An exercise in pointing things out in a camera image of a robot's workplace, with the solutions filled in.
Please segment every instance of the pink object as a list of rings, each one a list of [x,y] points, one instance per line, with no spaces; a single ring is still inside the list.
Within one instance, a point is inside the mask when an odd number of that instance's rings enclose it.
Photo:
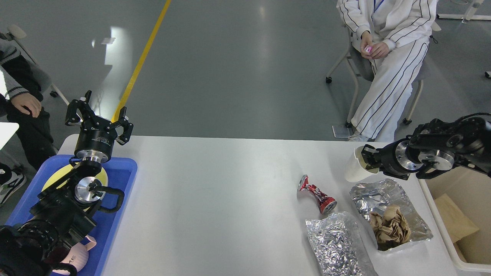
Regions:
[[[62,263],[73,265],[77,269],[77,272],[84,268],[84,266],[87,264],[87,261],[89,260],[89,250],[94,248],[94,246],[97,244],[95,239],[91,236],[87,235],[85,237],[89,240],[89,243],[86,245],[81,243],[75,244],[70,249],[70,252],[65,259],[61,261]],[[67,270],[53,270],[53,272],[62,275],[70,274]]]
[[[337,201],[336,199],[328,196],[327,194],[321,192],[319,188],[315,185],[311,185],[308,183],[308,176],[304,174],[299,183],[299,191],[309,191],[311,192],[315,198],[317,199],[317,204],[319,205],[319,211],[321,214],[329,213],[334,207],[336,207]]]

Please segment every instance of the chair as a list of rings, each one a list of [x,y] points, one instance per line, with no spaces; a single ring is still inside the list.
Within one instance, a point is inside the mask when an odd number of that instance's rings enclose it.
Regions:
[[[341,64],[343,60],[346,60],[350,75],[355,82],[355,92],[353,94],[353,99],[351,100],[350,111],[348,112],[348,118],[346,119],[346,123],[344,124],[344,126],[332,126],[332,131],[334,132],[334,137],[336,138],[347,138],[348,136],[353,134],[351,119],[355,114],[355,104],[356,104],[356,100],[358,99],[358,92],[359,92],[358,77],[363,77],[369,82],[372,82],[374,79],[374,74],[370,65],[370,61],[363,58],[360,52],[358,52],[358,50],[351,45],[352,33],[348,28],[346,29],[348,34],[348,39],[347,39],[348,46],[326,75],[326,83],[329,84],[332,82],[331,74],[334,72],[334,70],[336,70],[336,68],[339,66],[339,64]],[[359,73],[355,73],[355,70],[353,69],[353,65],[350,63],[350,60],[353,62],[354,66],[356,67]],[[409,125],[412,122],[411,116],[412,113],[414,112],[414,108],[416,107],[416,104],[418,103],[421,90],[423,89],[423,79],[426,78],[428,74],[429,74],[428,65],[423,60],[421,69],[419,70],[419,73],[416,76],[416,79],[414,80],[414,81],[418,81],[418,88],[416,90],[416,96],[414,97],[412,102],[411,111],[409,112],[409,115],[407,115],[403,119],[403,123],[405,125]]]

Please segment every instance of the foil packet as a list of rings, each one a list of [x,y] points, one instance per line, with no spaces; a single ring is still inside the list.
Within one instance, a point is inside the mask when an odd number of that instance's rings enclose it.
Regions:
[[[323,220],[306,220],[305,225],[322,275],[378,276],[353,215],[332,213]]]
[[[414,245],[415,242],[429,240],[433,237],[430,228],[415,210],[404,189],[392,179],[387,178],[375,183],[358,183],[351,188],[350,196],[360,215],[367,220],[370,236],[373,237],[373,241],[380,251],[404,249],[407,246]],[[411,234],[409,242],[387,249],[377,244],[375,234],[369,223],[370,212],[383,215],[389,205],[398,205],[400,207],[401,213],[409,224]]]

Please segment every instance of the lanyard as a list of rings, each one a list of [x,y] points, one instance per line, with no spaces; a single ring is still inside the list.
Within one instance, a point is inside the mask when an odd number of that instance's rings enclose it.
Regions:
[[[380,1],[379,5],[377,7],[375,7],[375,1],[376,0],[373,0],[373,13],[375,13],[377,11],[377,9],[380,7],[380,5],[382,5],[382,3],[383,3],[383,0],[382,0],[382,1]]]

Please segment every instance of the sneaker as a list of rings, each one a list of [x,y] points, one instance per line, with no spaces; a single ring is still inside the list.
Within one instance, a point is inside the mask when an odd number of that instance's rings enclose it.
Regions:
[[[368,142],[370,138],[367,136],[361,135],[358,131],[355,132],[355,134],[348,136],[348,141],[349,142]]]
[[[6,173],[3,169],[0,169],[0,174]],[[12,172],[12,177],[6,182],[0,184],[0,207],[7,201],[7,199],[15,193],[24,183],[26,177],[21,173]]]

